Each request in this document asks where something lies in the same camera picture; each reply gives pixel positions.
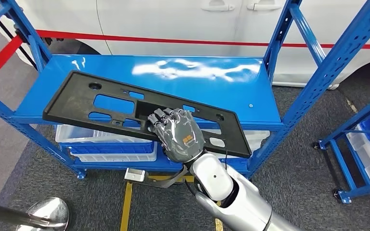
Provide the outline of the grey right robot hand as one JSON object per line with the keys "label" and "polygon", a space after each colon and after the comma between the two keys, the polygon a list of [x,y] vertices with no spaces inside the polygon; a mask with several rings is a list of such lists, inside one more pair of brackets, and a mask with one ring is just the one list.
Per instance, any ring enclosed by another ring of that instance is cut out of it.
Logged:
{"label": "grey right robot hand", "polygon": [[190,111],[158,108],[147,119],[170,160],[186,163],[203,153],[204,136]]}

